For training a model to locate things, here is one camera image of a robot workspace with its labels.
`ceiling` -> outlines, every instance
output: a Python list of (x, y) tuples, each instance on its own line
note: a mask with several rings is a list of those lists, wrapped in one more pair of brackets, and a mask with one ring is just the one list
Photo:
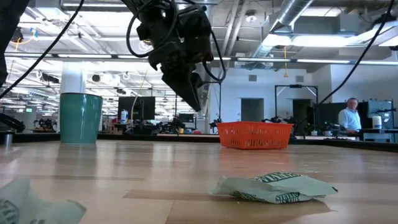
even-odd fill
[[(55, 39), (66, 21), (69, 19), (73, 10), (76, 9), (79, 0), (64, 0), (61, 9), (55, 7), (43, 7), (37, 5), (30, 7), (21, 17), (19, 27), (22, 28), (24, 40), (20, 44), (10, 43), (6, 52), (43, 52)], [(245, 11), (243, 10), (244, 0), (240, 0), (235, 18), (233, 14), (234, 0), (204, 0), (208, 6), (208, 16), (217, 36), (220, 46), (224, 43), (224, 38), (228, 31), (228, 22), (234, 19), (234, 29), (238, 29), (237, 38), (233, 41), (229, 38), (232, 45), (230, 55), (244, 54), (250, 57), (252, 53), (264, 40), (262, 27), (267, 16), (272, 15), (280, 9), (282, 1), (248, 1)], [(314, 0), (311, 6), (304, 11), (302, 17), (337, 17), (340, 14), (363, 14), (363, 19), (371, 15), (372, 12), (381, 10), (389, 3), (385, 0), (379, 1), (340, 1), (340, 0)], [(238, 20), (241, 14), (251, 11), (256, 17), (255, 21), (248, 22), (247, 16), (243, 18), (240, 26)], [(129, 54), (125, 35), (127, 25), (132, 17), (128, 9), (118, 0), (86, 0), (85, 7), (70, 26), (61, 41), (50, 52), (51, 54)], [(140, 24), (137, 20), (133, 25), (131, 43), (134, 50), (146, 52), (150, 46), (143, 44), (137, 38), (135, 28)], [(369, 27), (367, 22), (362, 21), (361, 25)], [(286, 46), (286, 48), (273, 47), (270, 54), (273, 57), (288, 58), (356, 58), (363, 50), (363, 44), (351, 46), (350, 48), (330, 48), (330, 47), (301, 47)], [(388, 47), (374, 47), (368, 54), (368, 59), (384, 59), (389, 56)], [(7, 67), (11, 71), (7, 79), (8, 83), (17, 80), (33, 63), (32, 59), (26, 58), (7, 58)], [(36, 69), (21, 82), (21, 88), (3, 100), (4, 105), (34, 105), (42, 107), (41, 113), (52, 114), (57, 111), (60, 86), (59, 84), (47, 83), (40, 80), (42, 73), (51, 75), (62, 81), (63, 62), (59, 60), (43, 60)], [(273, 64), (273, 69), (284, 68), (284, 63)], [(312, 64), (289, 64), (289, 68), (302, 68), (309, 71), (317, 68)], [(175, 109), (175, 93), (161, 80), (162, 73), (155, 71), (146, 62), (84, 62), (85, 72), (87, 73), (87, 93), (103, 96), (104, 112), (114, 114), (117, 108), (117, 98), (120, 94), (116, 93), (115, 87), (125, 89), (126, 95), (123, 96), (158, 96), (157, 112), (164, 116), (172, 116)], [(100, 75), (101, 81), (94, 82), (93, 75)], [(178, 113), (193, 113), (190, 107), (177, 98)]]

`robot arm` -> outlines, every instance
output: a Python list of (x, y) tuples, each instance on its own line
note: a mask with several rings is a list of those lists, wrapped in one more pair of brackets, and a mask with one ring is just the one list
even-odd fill
[[(29, 0), (0, 1), (0, 86), (7, 77), (4, 52), (17, 28)], [(153, 51), (137, 57), (148, 56), (152, 68), (158, 64), (163, 72), (162, 80), (183, 98), (194, 110), (200, 111), (201, 104), (197, 88), (203, 82), (194, 73), (196, 63), (213, 60), (211, 53), (211, 25), (205, 14), (205, 7), (196, 4), (178, 10), (175, 0), (122, 0), (141, 21), (137, 28), (140, 40), (149, 40)]]

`crumpled wrapper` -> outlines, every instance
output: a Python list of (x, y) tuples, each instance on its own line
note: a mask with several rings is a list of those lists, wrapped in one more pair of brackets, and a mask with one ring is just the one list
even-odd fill
[(306, 175), (274, 172), (253, 179), (221, 177), (212, 195), (269, 203), (295, 203), (337, 193), (334, 186)]
[(78, 202), (39, 199), (29, 179), (15, 179), (0, 189), (1, 224), (77, 224), (85, 213)]

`plastic basket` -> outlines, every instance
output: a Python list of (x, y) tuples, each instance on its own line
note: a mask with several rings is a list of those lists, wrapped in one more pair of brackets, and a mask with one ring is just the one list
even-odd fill
[(235, 149), (283, 149), (293, 124), (263, 122), (218, 123), (221, 145)]

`person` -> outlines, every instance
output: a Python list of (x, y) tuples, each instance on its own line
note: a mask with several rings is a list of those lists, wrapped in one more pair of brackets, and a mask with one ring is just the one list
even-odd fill
[(350, 98), (347, 101), (347, 108), (338, 114), (338, 123), (346, 128), (347, 133), (357, 133), (362, 128), (357, 106), (358, 100)]

